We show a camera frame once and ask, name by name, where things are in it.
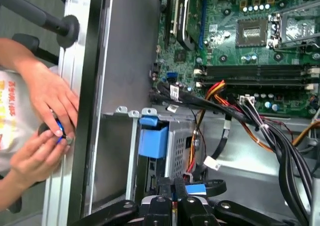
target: finger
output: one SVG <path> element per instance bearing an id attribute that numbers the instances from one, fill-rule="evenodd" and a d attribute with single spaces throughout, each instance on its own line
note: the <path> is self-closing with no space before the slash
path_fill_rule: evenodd
<path id="1" fill-rule="evenodd" d="M 76 111 L 78 112 L 79 111 L 79 97 L 70 89 L 66 92 L 66 96 L 70 100 L 70 102 L 72 103 L 72 105 L 74 106 Z"/>
<path id="2" fill-rule="evenodd" d="M 71 124 L 69 115 L 62 104 L 62 102 L 58 98 L 52 98 L 48 102 L 49 107 L 55 112 L 56 116 L 58 117 L 59 121 L 61 122 L 65 134 L 73 138 L 74 137 L 74 127 Z"/>
<path id="3" fill-rule="evenodd" d="M 39 149 L 27 160 L 28 169 L 36 169 L 41 166 L 54 150 L 57 145 L 59 137 L 51 137 L 45 144 L 43 144 Z"/>
<path id="4" fill-rule="evenodd" d="M 59 125 L 57 124 L 53 113 L 51 112 L 49 106 L 42 102 L 38 103 L 36 106 L 36 110 L 41 115 L 42 120 L 48 125 L 49 129 L 57 136 L 61 137 L 63 132 L 61 131 Z"/>
<path id="5" fill-rule="evenodd" d="M 58 143 L 58 145 L 52 150 L 50 155 L 46 158 L 43 166 L 45 168 L 51 169 L 57 163 L 59 163 L 61 161 L 63 155 L 65 155 L 67 144 L 68 144 L 67 140 L 62 139 Z"/>
<path id="6" fill-rule="evenodd" d="M 63 104 L 69 118 L 71 119 L 74 126 L 77 125 L 78 121 L 78 113 L 75 107 L 70 102 L 69 98 L 66 95 L 60 95 L 59 97 L 60 102 Z"/>
<path id="7" fill-rule="evenodd" d="M 25 144 L 25 147 L 22 148 L 25 155 L 25 159 L 30 158 L 39 148 L 41 145 L 45 144 L 50 138 L 52 138 L 54 134 L 51 130 L 44 131 L 38 136 L 38 132 L 35 132 L 31 139 Z"/>

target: blue plastic tab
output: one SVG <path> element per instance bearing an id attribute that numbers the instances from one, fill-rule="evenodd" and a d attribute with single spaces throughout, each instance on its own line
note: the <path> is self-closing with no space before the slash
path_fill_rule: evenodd
<path id="1" fill-rule="evenodd" d="M 166 156 L 169 127 L 160 130 L 142 129 L 139 138 L 139 155 L 154 159 Z"/>
<path id="2" fill-rule="evenodd" d="M 139 119 L 139 123 L 141 125 L 146 125 L 146 126 L 157 126 L 158 124 L 158 118 L 157 117 L 149 117 L 149 116 L 145 116 Z"/>
<path id="3" fill-rule="evenodd" d="M 191 184 L 185 186 L 188 195 L 207 195 L 206 186 L 202 184 Z"/>

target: screw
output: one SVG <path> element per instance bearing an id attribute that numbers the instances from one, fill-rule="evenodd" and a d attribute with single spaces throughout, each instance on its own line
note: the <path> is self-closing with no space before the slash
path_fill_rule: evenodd
<path id="1" fill-rule="evenodd" d="M 157 202 L 164 202 L 164 201 L 166 201 L 166 200 L 165 200 L 163 197 L 158 197 L 156 201 L 157 201 Z"/>
<path id="2" fill-rule="evenodd" d="M 221 207 L 224 208 L 224 209 L 226 209 L 226 210 L 228 210 L 228 209 L 231 208 L 230 204 L 228 204 L 227 202 L 222 202 L 222 203 L 221 203 Z"/>
<path id="3" fill-rule="evenodd" d="M 188 197 L 186 200 L 187 200 L 189 203 L 194 203 L 194 202 L 195 202 L 195 200 L 194 200 L 193 197 Z"/>
<path id="4" fill-rule="evenodd" d="M 315 59 L 315 60 L 320 59 L 320 53 L 314 53 L 312 55 L 312 58 Z"/>
<path id="5" fill-rule="evenodd" d="M 129 208 L 132 208 L 132 204 L 130 203 L 126 203 L 123 207 L 126 208 L 126 209 L 129 209 Z"/>

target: label sticker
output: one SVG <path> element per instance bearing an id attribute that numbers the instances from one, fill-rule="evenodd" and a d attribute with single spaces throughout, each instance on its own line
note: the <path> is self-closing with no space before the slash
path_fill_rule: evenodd
<path id="1" fill-rule="evenodd" d="M 170 85 L 170 98 L 176 102 L 179 101 L 179 87 Z"/>
<path id="2" fill-rule="evenodd" d="M 179 106 L 170 104 L 170 105 L 166 108 L 166 110 L 168 110 L 168 111 L 170 111 L 170 112 L 172 112 L 172 113 L 175 113 L 175 112 L 178 110 L 178 108 L 179 108 Z"/>

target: cable tie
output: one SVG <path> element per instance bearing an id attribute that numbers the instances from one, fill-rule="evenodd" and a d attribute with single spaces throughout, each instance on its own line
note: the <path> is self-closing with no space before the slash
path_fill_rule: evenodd
<path id="1" fill-rule="evenodd" d="M 263 123 L 263 124 L 261 124 L 261 125 L 259 126 L 259 129 L 260 129 L 260 130 L 261 130 L 262 128 L 265 128 L 266 130 L 268 130 L 268 129 L 269 129 L 269 125 Z"/>

